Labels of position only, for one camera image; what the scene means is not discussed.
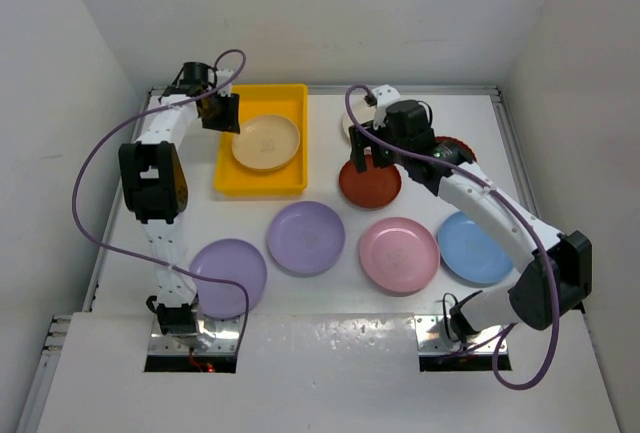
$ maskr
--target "yellow bin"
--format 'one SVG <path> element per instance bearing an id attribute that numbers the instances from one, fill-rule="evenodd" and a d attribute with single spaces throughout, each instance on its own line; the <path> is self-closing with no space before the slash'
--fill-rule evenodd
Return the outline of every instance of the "yellow bin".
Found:
<path id="1" fill-rule="evenodd" d="M 282 168 L 260 172 L 241 165 L 233 156 L 233 133 L 220 138 L 213 187 L 228 196 L 293 196 L 307 187 L 307 86 L 234 85 L 240 95 L 242 124 L 260 115 L 280 115 L 291 120 L 300 131 L 296 156 Z"/>

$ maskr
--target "gray wall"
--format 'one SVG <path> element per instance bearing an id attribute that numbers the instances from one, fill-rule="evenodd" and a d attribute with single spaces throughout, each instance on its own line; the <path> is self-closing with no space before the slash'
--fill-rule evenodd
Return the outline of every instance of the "gray wall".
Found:
<path id="1" fill-rule="evenodd" d="M 544 0 L 82 0 L 137 88 L 187 59 L 249 55 L 243 81 L 498 83 Z"/>
<path id="2" fill-rule="evenodd" d="M 80 0 L 0 0 L 0 431 L 13 431 L 51 315 L 82 305 L 96 250 L 71 221 L 71 185 L 138 99 Z M 101 234 L 115 144 L 82 192 Z"/>
<path id="3" fill-rule="evenodd" d="M 594 243 L 589 323 L 628 432 L 640 431 L 639 5 L 548 0 L 507 88 L 543 216 Z"/>

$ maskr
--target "white table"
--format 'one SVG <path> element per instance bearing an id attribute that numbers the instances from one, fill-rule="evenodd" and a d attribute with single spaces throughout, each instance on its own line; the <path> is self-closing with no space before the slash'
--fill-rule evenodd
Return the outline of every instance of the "white table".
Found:
<path id="1" fill-rule="evenodd" d="M 471 145 L 484 171 L 518 196 L 489 94 L 411 96 L 431 104 L 437 134 Z M 144 302 L 155 291 L 153 266 L 108 253 L 99 262 L 92 312 L 73 317 L 39 431 L 618 431 L 577 311 L 563 318 L 556 360 L 532 391 L 510 392 L 490 372 L 419 372 L 412 315 L 440 311 L 446 291 L 463 298 L 476 288 L 441 268 L 419 293 L 385 295 L 361 272 L 356 246 L 381 218 L 406 216 L 435 233 L 455 210 L 404 172 L 389 207 L 351 207 L 337 185 L 349 156 L 343 112 L 341 95 L 309 98 L 309 186 L 302 198 L 334 208 L 347 231 L 339 262 L 315 278 L 287 275 L 266 248 L 270 220 L 295 200 L 222 199 L 211 187 L 218 135 L 194 125 L 180 148 L 190 191 L 185 264 L 206 244 L 229 237 L 253 243 L 267 261 L 265 294 L 251 312 L 237 373 L 144 373 L 152 319 Z M 133 214 L 121 200 L 116 206 L 110 242 L 148 252 Z M 512 272 L 506 281 L 514 280 Z M 548 332 L 517 328 L 509 341 L 514 372 L 507 376 L 534 373 L 547 339 Z"/>

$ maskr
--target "purple cable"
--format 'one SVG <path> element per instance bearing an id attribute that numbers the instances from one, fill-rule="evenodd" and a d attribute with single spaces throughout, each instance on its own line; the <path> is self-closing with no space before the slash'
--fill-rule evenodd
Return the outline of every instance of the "purple cable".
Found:
<path id="1" fill-rule="evenodd" d="M 530 388 L 533 388 L 538 383 L 540 383 L 540 381 L 542 381 L 542 379 L 547 374 L 547 371 L 549 371 L 549 367 L 551 366 L 551 362 L 553 361 L 553 357 L 554 357 L 555 352 L 556 352 L 556 347 L 558 345 L 558 336 L 560 334 L 560 301 L 558 299 L 558 294 L 557 294 L 556 280 L 555 280 L 555 276 L 553 274 L 553 268 L 551 266 L 551 260 L 549 259 L 549 255 L 547 255 L 547 251 L 546 251 L 544 245 L 542 244 L 542 241 L 540 240 L 540 238 L 538 237 L 538 235 L 534 231 L 533 227 L 520 214 L 520 212 L 518 210 L 516 210 L 511 205 L 511 203 L 509 203 L 509 201 L 502 194 L 500 194 L 496 190 L 490 189 L 490 185 L 487 182 L 485 182 L 483 179 L 477 177 L 473 173 L 470 173 L 470 172 L 468 172 L 467 170 L 465 170 L 463 168 L 460 168 L 458 165 L 454 165 L 454 164 L 449 163 L 449 162 L 444 161 L 444 160 L 438 160 L 437 158 L 432 158 L 430 156 L 420 155 L 418 153 L 413 153 L 411 151 L 404 150 L 402 148 L 398 148 L 397 146 L 394 146 L 394 145 L 392 145 L 390 143 L 387 143 L 386 141 L 383 141 L 383 140 L 375 137 L 371 133 L 369 133 L 358 122 L 358 120 L 356 119 L 356 117 L 353 114 L 353 111 L 351 109 L 351 94 L 357 89 L 362 89 L 362 90 L 366 91 L 367 94 L 369 94 L 371 96 L 373 96 L 373 93 L 372 93 L 371 89 L 368 86 L 363 85 L 363 84 L 356 84 L 356 85 L 351 85 L 349 87 L 349 89 L 347 90 L 347 92 L 345 93 L 345 95 L 344 95 L 344 102 L 345 102 L 345 107 L 347 109 L 347 114 L 349 115 L 349 118 L 353 122 L 353 125 L 356 127 L 356 129 L 360 133 L 362 133 L 362 135 L 364 135 L 365 138 L 368 138 L 369 140 L 377 143 L 378 145 L 382 146 L 383 148 L 386 148 L 387 150 L 393 151 L 393 152 L 398 153 L 400 155 L 407 156 L 409 158 L 413 158 L 413 159 L 416 159 L 416 160 L 424 161 L 425 163 L 430 163 L 432 165 L 451 168 L 456 173 L 459 173 L 460 175 L 472 180 L 473 182 L 475 182 L 476 184 L 480 185 L 481 187 L 488 188 L 489 189 L 489 194 L 492 195 L 496 200 L 498 200 L 513 216 L 515 216 L 515 218 L 522 224 L 524 229 L 527 230 L 527 233 L 529 233 L 529 235 L 533 239 L 533 242 L 535 243 L 536 247 L 538 248 L 538 251 L 541 254 L 542 263 L 543 263 L 544 268 L 545 268 L 545 270 L 547 272 L 547 280 L 548 280 L 549 292 L 550 292 L 549 296 L 551 297 L 551 339 L 549 340 L 549 348 L 547 350 L 547 354 L 545 355 L 544 361 L 542 362 L 542 366 L 540 367 L 538 372 L 534 375 L 534 377 L 531 378 L 529 381 L 527 381 L 525 383 L 517 384 L 517 383 L 510 383 L 509 381 L 505 380 L 502 377 L 502 375 L 500 374 L 500 371 L 498 370 L 498 357 L 499 357 L 500 346 L 502 345 L 502 342 L 507 337 L 507 335 L 511 332 L 511 330 L 513 330 L 513 327 L 515 326 L 515 324 L 512 324 L 512 325 L 507 326 L 499 334 L 498 344 L 496 345 L 496 349 L 494 350 L 493 356 L 492 356 L 492 359 L 491 359 L 491 368 L 493 370 L 493 374 L 495 375 L 496 379 L 500 383 L 502 383 L 504 386 L 506 386 L 507 388 L 510 388 L 512 390 L 528 390 Z"/>
<path id="2" fill-rule="evenodd" d="M 78 216 L 78 191 L 80 189 L 80 182 L 82 181 L 82 177 L 84 176 L 84 174 L 85 174 L 85 172 L 87 170 L 87 167 L 89 166 L 89 163 L 91 163 L 91 160 L 93 160 L 93 157 L 96 155 L 96 153 L 98 153 L 100 148 L 102 148 L 102 146 L 113 135 L 115 135 L 118 131 L 120 131 L 125 126 L 133 123 L 134 121 L 137 121 L 137 120 L 139 120 L 141 118 L 144 118 L 145 116 L 152 115 L 154 113 L 160 113 L 162 111 L 166 111 L 169 108 L 172 108 L 172 107 L 175 107 L 175 106 L 183 106 L 183 105 L 187 105 L 189 103 L 193 103 L 193 102 L 198 101 L 198 100 L 202 100 L 203 98 L 207 98 L 208 96 L 212 96 L 212 95 L 216 94 L 222 88 L 224 88 L 227 85 L 231 84 L 240 75 L 240 73 L 244 69 L 245 63 L 247 62 L 247 56 L 245 55 L 245 53 L 242 50 L 231 49 L 231 50 L 227 50 L 224 53 L 222 53 L 216 59 L 215 65 L 217 66 L 222 58 L 224 58 L 225 56 L 227 56 L 227 55 L 229 55 L 231 53 L 238 53 L 239 55 L 241 55 L 242 56 L 242 63 L 240 63 L 240 66 L 238 67 L 238 69 L 231 75 L 231 77 L 227 81 L 222 82 L 220 85 L 217 85 L 215 88 L 213 88 L 213 89 L 211 89 L 211 90 L 209 90 L 209 91 L 207 91 L 207 92 L 205 92 L 205 93 L 203 93 L 203 94 L 201 94 L 199 96 L 195 96 L 195 97 L 189 98 L 187 100 L 177 101 L 177 102 L 172 103 L 172 104 L 163 105 L 163 106 L 160 106 L 158 108 L 153 108 L 151 110 L 147 110 L 147 111 L 143 111 L 142 113 L 138 113 L 137 115 L 134 115 L 134 116 L 126 119 L 125 121 L 123 121 L 122 123 L 120 123 L 119 125 L 114 127 L 109 133 L 104 135 L 104 137 L 96 144 L 96 146 L 93 147 L 93 150 L 91 150 L 91 152 L 87 156 L 87 159 L 84 160 L 84 163 L 82 163 L 82 167 L 80 168 L 80 171 L 78 172 L 78 177 L 76 178 L 76 182 L 73 185 L 73 193 L 71 195 L 71 213 L 73 214 L 73 221 L 75 222 L 76 226 L 80 230 L 80 233 L 82 233 L 85 236 L 85 238 L 87 238 L 90 242 L 94 243 L 95 245 L 97 245 L 100 248 L 104 248 L 105 250 L 110 250 L 110 251 L 113 251 L 115 253 L 120 253 L 120 254 L 123 254 L 123 255 L 131 256 L 133 258 L 138 258 L 140 260 L 149 261 L 151 263 L 155 263 L 156 265 L 166 266 L 166 267 L 169 267 L 169 268 L 177 271 L 178 273 L 182 273 L 183 275 L 188 276 L 188 277 L 193 278 L 193 279 L 196 279 L 196 280 L 208 281 L 208 282 L 211 282 L 211 283 L 221 283 L 221 284 L 232 285 L 232 286 L 235 286 L 237 288 L 240 288 L 240 290 L 242 290 L 242 294 L 244 295 L 245 311 L 244 311 L 244 321 L 242 323 L 242 329 L 240 330 L 240 334 L 238 336 L 238 344 L 236 346 L 235 356 L 237 358 L 238 354 L 240 352 L 240 345 L 242 344 L 242 339 L 244 338 L 244 332 L 245 332 L 245 330 L 247 328 L 247 318 L 249 316 L 249 293 L 247 292 L 247 290 L 246 290 L 246 288 L 244 286 L 242 286 L 240 283 L 237 283 L 237 282 L 231 281 L 231 280 L 222 280 L 222 279 L 218 279 L 218 278 L 207 278 L 207 277 L 204 277 L 204 276 L 200 276 L 200 275 L 197 275 L 195 273 L 191 273 L 190 271 L 185 270 L 184 268 L 180 268 L 180 267 L 175 266 L 175 265 L 170 265 L 166 261 L 159 260 L 157 258 L 153 258 L 152 256 L 143 255 L 141 253 L 136 253 L 135 251 L 125 250 L 124 248 L 118 248 L 117 246 L 112 246 L 112 245 L 110 245 L 108 243 L 104 243 L 104 242 L 102 242 L 101 240 L 99 240 L 98 238 L 96 238 L 95 236 L 93 236 L 91 233 L 89 233 L 87 231 L 87 229 L 82 225 L 82 222 L 80 221 L 80 217 Z"/>

